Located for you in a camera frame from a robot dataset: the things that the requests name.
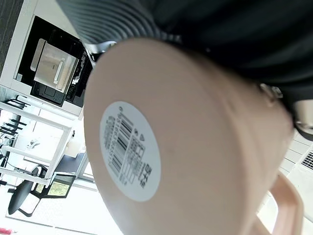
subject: white circular label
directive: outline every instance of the white circular label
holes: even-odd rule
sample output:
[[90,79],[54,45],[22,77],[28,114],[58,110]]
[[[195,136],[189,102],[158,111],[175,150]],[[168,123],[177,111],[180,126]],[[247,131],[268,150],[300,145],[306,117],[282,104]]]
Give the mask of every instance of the white circular label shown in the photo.
[[135,201],[151,199],[161,180],[161,160],[144,115],[123,101],[109,105],[100,122],[100,146],[116,186]]

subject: window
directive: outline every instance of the window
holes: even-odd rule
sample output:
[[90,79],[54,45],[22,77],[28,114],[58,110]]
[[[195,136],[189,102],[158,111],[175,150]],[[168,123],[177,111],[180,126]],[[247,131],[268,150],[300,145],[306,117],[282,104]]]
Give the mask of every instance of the window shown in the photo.
[[88,160],[87,154],[85,154],[81,166],[82,166],[81,169],[79,169],[78,171],[78,178],[93,182],[92,168]]

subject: air vent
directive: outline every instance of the air vent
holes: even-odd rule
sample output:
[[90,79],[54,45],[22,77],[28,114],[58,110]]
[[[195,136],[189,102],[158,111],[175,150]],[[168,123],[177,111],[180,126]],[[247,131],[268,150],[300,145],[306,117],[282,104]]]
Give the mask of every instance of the air vent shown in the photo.
[[313,151],[311,151],[303,160],[301,163],[302,165],[305,165],[306,167],[310,168],[313,170]]

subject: black office chair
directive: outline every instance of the black office chair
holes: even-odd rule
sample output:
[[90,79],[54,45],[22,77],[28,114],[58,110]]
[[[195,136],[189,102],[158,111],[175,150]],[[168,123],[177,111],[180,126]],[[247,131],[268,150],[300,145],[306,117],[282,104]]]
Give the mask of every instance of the black office chair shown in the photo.
[[[47,168],[43,165],[38,165],[32,171],[34,175],[38,175],[40,178],[44,178],[46,172],[47,172]],[[16,189],[11,188],[8,191],[9,193],[13,193],[10,204],[9,204],[9,208],[8,208],[9,215],[15,213],[16,211],[19,211],[25,216],[31,217],[35,209],[39,205],[41,199],[43,198],[66,198],[71,186],[73,185],[75,178],[76,178],[75,175],[56,174],[55,177],[53,178],[52,183],[49,185],[49,187],[45,188],[44,185],[37,183],[33,190],[32,190],[32,187],[34,183],[32,181],[24,180],[22,183],[20,183],[16,187]],[[32,194],[36,196],[37,198],[39,198],[38,203],[35,205],[31,213],[25,212],[24,210],[20,208],[29,194]]]

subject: dark clothing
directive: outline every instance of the dark clothing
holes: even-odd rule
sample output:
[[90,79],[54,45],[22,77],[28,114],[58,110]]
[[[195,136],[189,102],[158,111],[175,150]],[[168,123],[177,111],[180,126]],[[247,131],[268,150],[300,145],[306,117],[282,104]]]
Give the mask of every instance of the dark clothing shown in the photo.
[[58,0],[85,44],[152,37],[313,98],[312,0]]

